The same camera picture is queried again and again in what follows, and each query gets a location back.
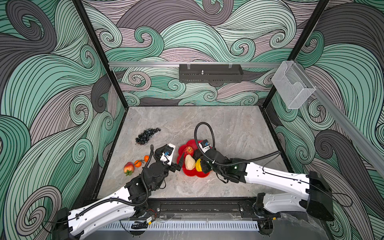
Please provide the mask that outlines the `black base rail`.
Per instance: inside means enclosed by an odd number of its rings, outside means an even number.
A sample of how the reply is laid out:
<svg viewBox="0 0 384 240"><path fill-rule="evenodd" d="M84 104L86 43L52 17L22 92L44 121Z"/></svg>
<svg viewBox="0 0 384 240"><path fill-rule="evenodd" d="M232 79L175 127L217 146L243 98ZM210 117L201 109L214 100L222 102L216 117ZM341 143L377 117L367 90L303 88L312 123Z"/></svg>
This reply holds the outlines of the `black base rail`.
<svg viewBox="0 0 384 240"><path fill-rule="evenodd" d="M239 214L242 218L263 219L278 214L267 210L267 197L271 194L260 193L256 197L228 198L150 198L139 207L136 218L152 214L164 218L171 214Z"/></svg>

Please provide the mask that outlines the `aluminium rail wall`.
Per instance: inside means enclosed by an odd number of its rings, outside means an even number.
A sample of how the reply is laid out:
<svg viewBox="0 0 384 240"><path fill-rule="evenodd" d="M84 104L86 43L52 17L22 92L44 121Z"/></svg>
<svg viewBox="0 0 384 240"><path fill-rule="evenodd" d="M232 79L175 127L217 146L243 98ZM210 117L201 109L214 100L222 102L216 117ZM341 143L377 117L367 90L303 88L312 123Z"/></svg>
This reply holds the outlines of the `aluminium rail wall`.
<svg viewBox="0 0 384 240"><path fill-rule="evenodd" d="M365 159L378 171L384 174L384 150L377 147L362 131L348 118L351 113L347 107L347 97L342 88L337 85L335 80L326 71L318 67L304 69L297 63L300 76L306 84L311 84L314 88L314 95L336 123L343 129L343 133L353 142Z"/></svg>
<svg viewBox="0 0 384 240"><path fill-rule="evenodd" d="M263 62L109 62L110 68L177 68L180 65L226 65L231 67L233 65L241 65L244 68L278 68L281 65L279 63L263 63Z"/></svg>

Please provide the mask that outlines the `beige garlic bulb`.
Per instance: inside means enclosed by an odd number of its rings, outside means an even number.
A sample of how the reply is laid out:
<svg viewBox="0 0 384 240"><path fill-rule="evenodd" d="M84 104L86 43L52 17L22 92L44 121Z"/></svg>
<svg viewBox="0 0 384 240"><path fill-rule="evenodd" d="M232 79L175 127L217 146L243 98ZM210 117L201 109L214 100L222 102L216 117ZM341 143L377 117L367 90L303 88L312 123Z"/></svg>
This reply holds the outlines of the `beige garlic bulb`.
<svg viewBox="0 0 384 240"><path fill-rule="evenodd" d="M196 167L196 160L191 155L187 155L184 164L186 169L191 171Z"/></svg>

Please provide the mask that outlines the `black grape bunch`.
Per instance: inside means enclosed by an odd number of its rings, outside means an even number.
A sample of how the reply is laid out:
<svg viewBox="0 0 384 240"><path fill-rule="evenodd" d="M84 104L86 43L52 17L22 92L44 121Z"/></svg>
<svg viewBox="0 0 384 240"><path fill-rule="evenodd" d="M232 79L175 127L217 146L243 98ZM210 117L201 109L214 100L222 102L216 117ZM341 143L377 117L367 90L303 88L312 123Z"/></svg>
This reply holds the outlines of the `black grape bunch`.
<svg viewBox="0 0 384 240"><path fill-rule="evenodd" d="M153 135L160 131L161 131L160 128L146 129L135 138L135 141L139 145L146 145L149 142L149 140L153 137Z"/></svg>

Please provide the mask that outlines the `black frame post left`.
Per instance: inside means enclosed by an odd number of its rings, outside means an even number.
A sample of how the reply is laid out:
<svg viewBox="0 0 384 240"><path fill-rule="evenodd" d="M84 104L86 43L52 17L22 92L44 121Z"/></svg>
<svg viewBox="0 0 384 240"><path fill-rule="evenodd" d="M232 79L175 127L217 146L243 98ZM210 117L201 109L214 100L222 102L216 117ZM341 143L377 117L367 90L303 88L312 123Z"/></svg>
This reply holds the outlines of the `black frame post left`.
<svg viewBox="0 0 384 240"><path fill-rule="evenodd" d="M120 88L120 85L119 85L119 82L116 78L116 75L115 73L110 69L109 67L109 62L108 62L108 59L107 59L107 56L102 48L102 45L97 37L97 34L96 34L96 31L95 29L93 28L93 25L91 23L91 20L87 14L87 11L84 7L84 4L82 1L80 0L73 0L73 4L80 16L80 19L91 39L91 42L92 44L94 45L94 47L96 48L96 52L98 54L98 57L100 58L101 62L102 62L102 65L104 67L104 69L106 70L106 73L113 85L113 87L115 88L115 91L117 92L117 95L120 99L120 101L122 102L122 105L125 109L125 111L128 111L129 110L129 106L127 104L127 101L123 95L123 92Z"/></svg>

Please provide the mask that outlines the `large yellow lemon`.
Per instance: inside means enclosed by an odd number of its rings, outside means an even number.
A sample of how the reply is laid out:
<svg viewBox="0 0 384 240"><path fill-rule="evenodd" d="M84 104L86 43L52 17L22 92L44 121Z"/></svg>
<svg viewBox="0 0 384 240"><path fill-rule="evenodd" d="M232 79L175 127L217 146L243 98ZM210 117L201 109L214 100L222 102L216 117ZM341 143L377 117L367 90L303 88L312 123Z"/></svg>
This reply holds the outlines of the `large yellow lemon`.
<svg viewBox="0 0 384 240"><path fill-rule="evenodd" d="M201 159L198 159L198 160L196 161L195 169L196 169L197 172L202 172L202 165L201 165L201 163L202 163L202 160L201 160Z"/></svg>

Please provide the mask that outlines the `clear plastic wall bin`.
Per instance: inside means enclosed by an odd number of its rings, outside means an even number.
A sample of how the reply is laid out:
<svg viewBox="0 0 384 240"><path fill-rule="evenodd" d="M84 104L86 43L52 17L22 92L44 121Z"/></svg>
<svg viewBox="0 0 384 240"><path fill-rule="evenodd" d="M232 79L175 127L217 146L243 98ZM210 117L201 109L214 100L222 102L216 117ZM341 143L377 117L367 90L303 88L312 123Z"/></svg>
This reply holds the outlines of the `clear plastic wall bin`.
<svg viewBox="0 0 384 240"><path fill-rule="evenodd" d="M272 83L290 110L299 109L316 91L311 77L295 61L283 61L274 74Z"/></svg>

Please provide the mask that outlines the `aluminium rail back wall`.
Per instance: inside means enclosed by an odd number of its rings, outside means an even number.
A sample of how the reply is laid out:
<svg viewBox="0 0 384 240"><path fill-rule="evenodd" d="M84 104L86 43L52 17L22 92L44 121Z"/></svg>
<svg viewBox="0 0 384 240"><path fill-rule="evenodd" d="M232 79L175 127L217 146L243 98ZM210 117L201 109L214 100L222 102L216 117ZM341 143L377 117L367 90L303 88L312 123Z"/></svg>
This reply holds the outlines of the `aluminium rail back wall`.
<svg viewBox="0 0 384 240"><path fill-rule="evenodd" d="M110 68L177 68L180 65L226 65L231 67L233 65L241 65L244 68L278 68L281 65L279 63L263 63L263 62L109 62Z"/></svg>

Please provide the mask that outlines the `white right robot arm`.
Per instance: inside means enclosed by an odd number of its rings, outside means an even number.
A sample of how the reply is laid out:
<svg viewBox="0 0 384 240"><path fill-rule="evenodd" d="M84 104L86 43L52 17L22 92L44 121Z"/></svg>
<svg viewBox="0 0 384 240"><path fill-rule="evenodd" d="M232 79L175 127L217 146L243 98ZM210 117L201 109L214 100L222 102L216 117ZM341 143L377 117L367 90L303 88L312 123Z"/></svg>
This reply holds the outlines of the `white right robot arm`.
<svg viewBox="0 0 384 240"><path fill-rule="evenodd" d="M269 213L306 212L322 221L334 221L332 189L325 178L315 172L294 174L256 164L255 160L228 159L215 148L202 150L202 170L214 171L223 183L257 184L282 191L262 194L259 204Z"/></svg>

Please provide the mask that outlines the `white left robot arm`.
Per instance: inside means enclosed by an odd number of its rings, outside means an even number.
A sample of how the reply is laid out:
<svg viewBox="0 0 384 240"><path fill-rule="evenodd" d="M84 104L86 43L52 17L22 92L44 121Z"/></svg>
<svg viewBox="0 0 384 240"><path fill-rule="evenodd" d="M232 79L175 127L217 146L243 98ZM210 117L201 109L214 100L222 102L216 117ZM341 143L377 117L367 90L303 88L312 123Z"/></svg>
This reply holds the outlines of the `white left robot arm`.
<svg viewBox="0 0 384 240"><path fill-rule="evenodd" d="M53 240L83 240L108 224L130 217L141 217L148 209L152 191L160 189L169 172L180 171L178 164L156 161L111 195L74 210L63 208L56 213Z"/></svg>

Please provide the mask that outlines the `dark avocado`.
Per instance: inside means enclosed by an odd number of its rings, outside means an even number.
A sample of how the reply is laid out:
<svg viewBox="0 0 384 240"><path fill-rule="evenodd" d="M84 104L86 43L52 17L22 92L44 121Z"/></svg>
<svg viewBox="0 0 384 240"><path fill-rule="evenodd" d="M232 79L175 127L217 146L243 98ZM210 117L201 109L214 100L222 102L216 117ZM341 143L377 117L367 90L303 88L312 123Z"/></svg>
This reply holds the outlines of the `dark avocado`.
<svg viewBox="0 0 384 240"><path fill-rule="evenodd" d="M194 155L193 155L193 158L197 161L198 159L200 159L201 157L203 156L202 152L200 150L195 150L194 151Z"/></svg>

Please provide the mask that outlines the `red peach with leaf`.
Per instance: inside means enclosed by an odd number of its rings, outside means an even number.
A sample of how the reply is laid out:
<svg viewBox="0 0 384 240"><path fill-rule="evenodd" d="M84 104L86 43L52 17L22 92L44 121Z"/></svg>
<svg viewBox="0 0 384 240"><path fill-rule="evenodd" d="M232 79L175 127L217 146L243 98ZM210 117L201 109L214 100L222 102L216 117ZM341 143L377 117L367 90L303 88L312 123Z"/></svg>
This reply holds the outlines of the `red peach with leaf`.
<svg viewBox="0 0 384 240"><path fill-rule="evenodd" d="M124 174L126 176L131 176L135 170L135 166L132 162L128 162L124 166Z"/></svg>

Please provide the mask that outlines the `black frame post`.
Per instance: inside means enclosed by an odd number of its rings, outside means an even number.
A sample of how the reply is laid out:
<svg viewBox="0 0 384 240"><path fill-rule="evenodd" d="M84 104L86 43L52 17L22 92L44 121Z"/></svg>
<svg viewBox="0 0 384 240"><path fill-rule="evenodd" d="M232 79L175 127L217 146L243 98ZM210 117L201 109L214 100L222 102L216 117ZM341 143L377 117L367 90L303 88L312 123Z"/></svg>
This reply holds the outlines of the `black frame post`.
<svg viewBox="0 0 384 240"><path fill-rule="evenodd" d="M299 52L301 51L304 44L307 42L308 38L310 37L313 29L315 28L317 22L319 21L322 13L324 12L326 6L328 5L329 0L321 0L316 5L311 17L308 19L308 22L306 23L303 32L301 33L297 43L295 44L293 50L291 51L288 61L295 60L297 56L299 55ZM274 97L276 93L276 87L273 85L272 89L270 90L268 96L263 102L263 105L261 107L262 111L265 111L270 104L272 98Z"/></svg>
<svg viewBox="0 0 384 240"><path fill-rule="evenodd" d="M91 20L87 14L87 11L84 7L84 4L82 1L80 0L73 0L73 4L80 16L80 19L91 39L91 42L92 44L94 45L94 47L96 48L96 52L98 54L98 57L100 58L101 62L102 62L102 65L104 67L104 69L106 70L106 73L113 85L113 87L115 88L115 91L117 92L117 95L120 99L120 101L122 102L122 105L125 109L125 111L128 111L129 110L129 106L127 104L127 101L123 95L123 92L120 88L120 85L119 85L119 82L116 78L116 75L115 73L110 69L109 67L109 62L108 62L108 59L107 59L107 56L102 48L102 45L97 37L97 34L96 34L96 31L95 29L93 28L93 25L91 23Z"/></svg>

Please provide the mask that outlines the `red apple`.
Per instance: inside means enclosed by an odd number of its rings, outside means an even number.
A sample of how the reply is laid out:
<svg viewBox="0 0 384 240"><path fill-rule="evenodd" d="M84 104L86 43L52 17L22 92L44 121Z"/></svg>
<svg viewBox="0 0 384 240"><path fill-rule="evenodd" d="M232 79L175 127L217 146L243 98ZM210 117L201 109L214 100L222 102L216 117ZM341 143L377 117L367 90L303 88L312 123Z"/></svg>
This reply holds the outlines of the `red apple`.
<svg viewBox="0 0 384 240"><path fill-rule="evenodd" d="M194 149L191 146L186 146L184 149L185 155L190 155L191 157L194 155Z"/></svg>

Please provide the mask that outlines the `aluminium rail right wall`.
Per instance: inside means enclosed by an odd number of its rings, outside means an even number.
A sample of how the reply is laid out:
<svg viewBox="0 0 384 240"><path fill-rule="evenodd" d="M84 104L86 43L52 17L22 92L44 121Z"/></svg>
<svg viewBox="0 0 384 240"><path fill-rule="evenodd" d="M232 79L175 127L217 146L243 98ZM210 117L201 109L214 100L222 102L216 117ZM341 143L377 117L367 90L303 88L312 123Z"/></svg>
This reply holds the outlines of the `aluminium rail right wall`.
<svg viewBox="0 0 384 240"><path fill-rule="evenodd" d="M300 76L306 84L311 84L314 88L314 95L336 123L343 129L343 133L353 142L365 159L378 171L384 174L384 150L377 147L362 131L348 118L351 113L347 107L347 97L342 88L337 85L335 80L326 71L318 67L304 69L297 63Z"/></svg>

